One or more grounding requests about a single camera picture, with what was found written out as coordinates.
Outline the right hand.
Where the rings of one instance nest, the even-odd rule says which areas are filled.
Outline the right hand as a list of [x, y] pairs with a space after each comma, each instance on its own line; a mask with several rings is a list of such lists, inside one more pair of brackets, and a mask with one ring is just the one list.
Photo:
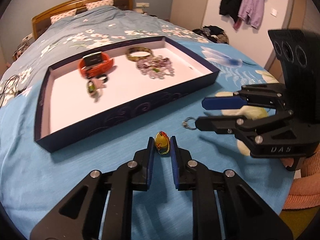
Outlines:
[[319, 145], [317, 146], [317, 148], [313, 153], [307, 154], [306, 157], [281, 158], [280, 161], [288, 171], [295, 172], [302, 168], [302, 165], [306, 159], [311, 158], [318, 151], [319, 151]]

